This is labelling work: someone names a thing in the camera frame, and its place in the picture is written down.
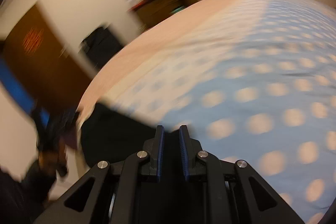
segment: bed sheet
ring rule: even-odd
[[[151,125],[189,125],[204,150],[245,159],[313,224],[336,196],[335,42],[330,7],[235,0],[159,46],[101,100]],[[149,50],[119,58],[136,49]]]

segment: wooden desk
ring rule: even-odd
[[[179,7],[188,7],[199,0],[144,0],[131,10],[137,14],[140,21],[149,29],[164,21]]]

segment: wooden door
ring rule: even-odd
[[[37,5],[6,38],[3,57],[27,92],[52,115],[77,106],[91,82],[64,50]]]

